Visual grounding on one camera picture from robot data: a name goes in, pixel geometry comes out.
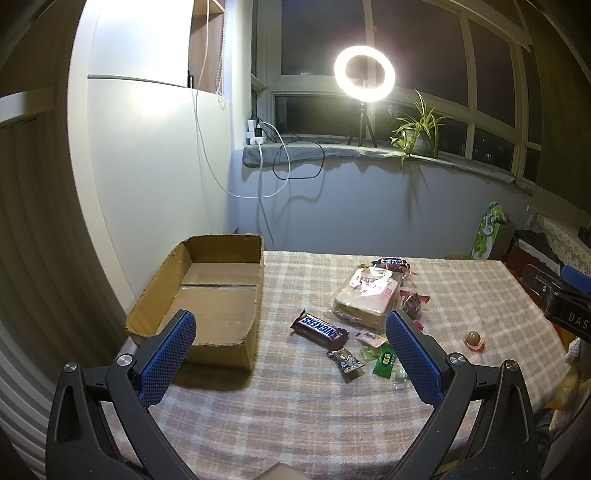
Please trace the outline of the plaid tablecloth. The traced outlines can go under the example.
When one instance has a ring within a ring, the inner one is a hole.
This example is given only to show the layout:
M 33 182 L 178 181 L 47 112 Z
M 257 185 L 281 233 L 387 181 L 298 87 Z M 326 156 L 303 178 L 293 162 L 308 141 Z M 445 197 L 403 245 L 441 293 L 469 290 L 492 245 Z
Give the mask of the plaid tablecloth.
M 330 318 L 332 295 L 362 256 L 268 251 L 256 365 L 251 372 L 186 364 L 150 414 L 202 479 L 252 479 L 276 463 L 312 479 L 381 479 L 431 414 L 412 387 L 370 367 L 346 383 L 325 350 L 295 334 L 301 311 Z M 474 364 L 515 360 L 534 409 L 567 373 L 563 345 L 539 307 L 498 261 L 414 258 L 411 286 L 430 302 L 425 331 Z M 482 351 L 464 343 L 469 331 Z

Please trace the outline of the pink snack packet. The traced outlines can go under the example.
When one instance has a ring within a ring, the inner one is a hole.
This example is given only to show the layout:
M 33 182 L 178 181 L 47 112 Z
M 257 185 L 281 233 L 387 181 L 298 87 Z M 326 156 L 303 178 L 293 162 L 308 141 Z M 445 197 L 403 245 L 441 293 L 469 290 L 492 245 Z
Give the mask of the pink snack packet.
M 388 339 L 385 336 L 368 330 L 362 330 L 356 333 L 356 340 L 361 342 L 363 345 L 374 349 L 379 349 L 388 342 Z

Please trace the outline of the green white bag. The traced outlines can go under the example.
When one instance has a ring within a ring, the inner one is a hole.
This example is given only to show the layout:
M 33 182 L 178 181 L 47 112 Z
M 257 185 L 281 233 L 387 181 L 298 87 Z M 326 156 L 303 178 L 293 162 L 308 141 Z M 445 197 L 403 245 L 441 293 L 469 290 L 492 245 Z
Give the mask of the green white bag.
M 502 230 L 510 226 L 509 217 L 502 206 L 494 201 L 482 216 L 471 250 L 474 260 L 489 260 L 493 258 L 495 246 L 500 242 Z

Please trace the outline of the grey windowsill mat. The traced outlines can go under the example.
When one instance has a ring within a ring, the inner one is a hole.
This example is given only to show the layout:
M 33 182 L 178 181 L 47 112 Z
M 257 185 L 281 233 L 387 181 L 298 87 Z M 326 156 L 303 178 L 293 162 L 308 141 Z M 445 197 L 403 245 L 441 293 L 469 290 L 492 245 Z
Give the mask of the grey windowsill mat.
M 242 149 L 242 165 L 246 168 L 273 167 L 280 165 L 296 165 L 322 160 L 387 162 L 401 161 L 402 153 L 392 148 L 358 147 L 345 144 L 321 144 L 311 141 L 294 141 L 283 147 L 280 143 L 263 143 L 263 145 L 247 145 Z M 523 183 L 526 188 L 533 182 L 514 176 L 512 173 L 482 162 L 445 155 L 443 158 L 417 156 L 408 161 L 424 162 L 444 168 L 478 175 L 484 178 L 507 184 Z

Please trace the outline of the packaged sliced bread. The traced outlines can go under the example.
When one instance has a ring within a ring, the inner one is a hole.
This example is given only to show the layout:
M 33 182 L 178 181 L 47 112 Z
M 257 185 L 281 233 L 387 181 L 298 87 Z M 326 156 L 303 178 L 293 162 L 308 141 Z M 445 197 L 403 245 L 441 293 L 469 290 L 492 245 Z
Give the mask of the packaged sliced bread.
M 382 330 L 402 282 L 400 272 L 359 265 L 332 297 L 332 313 L 363 328 Z

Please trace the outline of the potted spider plant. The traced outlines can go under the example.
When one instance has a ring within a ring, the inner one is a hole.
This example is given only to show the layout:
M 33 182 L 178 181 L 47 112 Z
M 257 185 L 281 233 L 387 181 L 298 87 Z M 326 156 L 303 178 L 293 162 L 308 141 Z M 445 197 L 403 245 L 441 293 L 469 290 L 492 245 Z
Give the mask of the potted spider plant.
M 401 164 L 417 156 L 437 159 L 439 155 L 440 129 L 449 115 L 438 115 L 434 107 L 430 107 L 419 90 L 415 90 L 415 98 L 411 101 L 417 115 L 398 117 L 398 127 L 392 131 L 391 145 L 401 153 Z

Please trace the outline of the dark cake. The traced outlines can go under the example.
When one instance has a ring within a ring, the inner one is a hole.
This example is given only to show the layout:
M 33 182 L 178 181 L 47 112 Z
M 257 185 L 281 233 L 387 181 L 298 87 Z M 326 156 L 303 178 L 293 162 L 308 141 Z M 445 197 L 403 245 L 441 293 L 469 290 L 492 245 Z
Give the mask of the dark cake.
M 402 309 L 412 320 L 419 320 L 422 316 L 423 306 L 429 303 L 431 297 L 416 292 L 409 292 L 403 296 Z

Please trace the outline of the cardboard box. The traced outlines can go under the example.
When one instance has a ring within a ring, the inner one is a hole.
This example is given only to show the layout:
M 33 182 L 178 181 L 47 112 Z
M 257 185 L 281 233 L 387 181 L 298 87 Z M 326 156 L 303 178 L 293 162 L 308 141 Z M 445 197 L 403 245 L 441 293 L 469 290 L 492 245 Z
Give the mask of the cardboard box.
M 136 345 L 161 333 L 179 310 L 197 321 L 186 360 L 250 371 L 256 364 L 263 296 L 263 237 L 190 237 L 168 254 L 128 314 Z

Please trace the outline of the small Snickers bar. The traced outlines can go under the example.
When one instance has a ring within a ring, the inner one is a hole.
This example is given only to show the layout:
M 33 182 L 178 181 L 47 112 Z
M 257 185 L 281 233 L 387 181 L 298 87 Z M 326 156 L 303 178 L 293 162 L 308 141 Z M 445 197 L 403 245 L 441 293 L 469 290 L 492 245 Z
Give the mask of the small Snickers bar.
M 409 273 L 411 270 L 410 263 L 408 263 L 407 260 L 398 257 L 383 257 L 374 260 L 372 266 L 402 274 Z

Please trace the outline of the green candy packet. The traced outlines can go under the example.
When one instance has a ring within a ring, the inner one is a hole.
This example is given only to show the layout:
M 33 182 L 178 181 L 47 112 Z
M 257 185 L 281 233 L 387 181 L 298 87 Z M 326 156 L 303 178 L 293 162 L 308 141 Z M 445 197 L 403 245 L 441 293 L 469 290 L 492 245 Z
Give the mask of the green candy packet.
M 374 375 L 385 379 L 391 378 L 397 355 L 389 344 L 382 345 L 380 349 L 363 347 L 361 353 L 365 360 L 375 362 Z

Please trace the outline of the small silver black snack packet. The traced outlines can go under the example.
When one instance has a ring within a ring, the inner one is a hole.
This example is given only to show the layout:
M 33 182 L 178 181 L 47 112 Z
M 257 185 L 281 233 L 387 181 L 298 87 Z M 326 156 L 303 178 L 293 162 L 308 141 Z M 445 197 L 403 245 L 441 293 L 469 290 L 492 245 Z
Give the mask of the small silver black snack packet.
M 342 378 L 346 383 L 352 382 L 363 374 L 365 363 L 356 357 L 346 348 L 339 348 L 325 353 L 332 362 L 339 368 Z

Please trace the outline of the white power adapter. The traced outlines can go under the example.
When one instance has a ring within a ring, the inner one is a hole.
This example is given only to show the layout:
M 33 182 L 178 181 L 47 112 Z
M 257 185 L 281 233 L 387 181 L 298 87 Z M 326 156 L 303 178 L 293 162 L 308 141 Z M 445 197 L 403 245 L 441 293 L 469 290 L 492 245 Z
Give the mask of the white power adapter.
M 249 119 L 246 128 L 246 143 L 249 145 L 262 145 L 264 143 L 263 128 L 259 120 Z

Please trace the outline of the large Snickers bar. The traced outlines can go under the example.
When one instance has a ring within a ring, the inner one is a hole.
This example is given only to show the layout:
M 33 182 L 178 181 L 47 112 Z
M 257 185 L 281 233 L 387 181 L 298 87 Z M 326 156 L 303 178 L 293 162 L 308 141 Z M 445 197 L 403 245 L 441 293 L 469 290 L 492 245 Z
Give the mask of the large Snickers bar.
M 328 351 L 339 350 L 349 340 L 348 330 L 336 327 L 305 310 L 301 311 L 301 314 L 294 319 L 290 328 L 298 335 L 308 338 Z

